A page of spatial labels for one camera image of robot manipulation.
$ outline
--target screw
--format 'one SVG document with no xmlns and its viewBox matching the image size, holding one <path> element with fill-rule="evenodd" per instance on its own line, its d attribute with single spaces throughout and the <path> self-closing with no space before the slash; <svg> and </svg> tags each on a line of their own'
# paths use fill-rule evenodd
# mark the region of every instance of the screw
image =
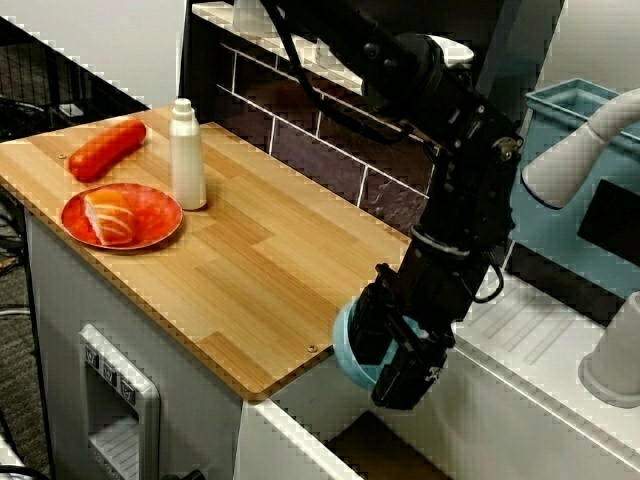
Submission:
<svg viewBox="0 0 640 480">
<path fill-rule="evenodd" d="M 373 60 L 380 53 L 380 47 L 375 43 L 367 43 L 364 46 L 364 53 L 370 60 Z"/>
<path fill-rule="evenodd" d="M 396 62 L 393 58 L 387 58 L 382 66 L 387 73 L 393 73 L 396 71 L 396 68 L 398 68 L 398 62 Z"/>
</svg>

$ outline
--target white bottle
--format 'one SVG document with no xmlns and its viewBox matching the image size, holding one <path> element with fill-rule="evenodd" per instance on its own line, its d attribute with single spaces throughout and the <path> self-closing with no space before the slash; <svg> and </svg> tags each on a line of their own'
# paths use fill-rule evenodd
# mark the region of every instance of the white bottle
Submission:
<svg viewBox="0 0 640 480">
<path fill-rule="evenodd" d="M 176 100 L 169 122 L 173 196 L 184 210 L 207 203 L 200 125 L 186 98 Z"/>
</svg>

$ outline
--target bottle cap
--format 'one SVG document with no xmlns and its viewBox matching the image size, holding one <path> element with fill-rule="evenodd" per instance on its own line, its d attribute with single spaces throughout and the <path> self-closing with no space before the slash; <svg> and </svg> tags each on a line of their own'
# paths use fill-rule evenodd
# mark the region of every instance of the bottle cap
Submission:
<svg viewBox="0 0 640 480">
<path fill-rule="evenodd" d="M 172 116 L 175 120 L 190 120 L 193 118 L 193 108 L 191 101 L 187 98 L 178 98 L 173 107 Z"/>
</svg>

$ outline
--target red plate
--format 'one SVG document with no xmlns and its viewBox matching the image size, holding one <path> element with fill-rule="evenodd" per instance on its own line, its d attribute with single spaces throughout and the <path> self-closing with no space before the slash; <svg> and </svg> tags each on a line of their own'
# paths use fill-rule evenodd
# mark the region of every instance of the red plate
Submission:
<svg viewBox="0 0 640 480">
<path fill-rule="evenodd" d="M 136 235 L 128 243 L 102 245 L 84 214 L 84 196 L 96 190 L 116 190 L 129 203 L 136 218 Z M 180 226 L 182 208 L 166 193 L 134 183 L 113 183 L 74 196 L 62 209 L 62 226 L 76 240 L 110 250 L 133 250 L 158 243 Z"/>
</svg>

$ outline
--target white wall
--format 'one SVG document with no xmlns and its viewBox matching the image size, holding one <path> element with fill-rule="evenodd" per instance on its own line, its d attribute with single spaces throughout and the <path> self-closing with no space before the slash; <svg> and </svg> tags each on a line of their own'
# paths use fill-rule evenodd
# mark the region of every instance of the white wall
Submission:
<svg viewBox="0 0 640 480">
<path fill-rule="evenodd" d="M 640 88 L 640 1 L 565 0 L 538 88 L 574 77 Z"/>
<path fill-rule="evenodd" d="M 184 0 L 0 0 L 0 15 L 149 106 L 172 103 Z M 640 87 L 639 0 L 566 0 L 538 88 L 573 77 Z"/>
<path fill-rule="evenodd" d="M 149 107 L 177 95 L 185 9 L 185 0 L 0 0 L 1 16 Z"/>
</svg>

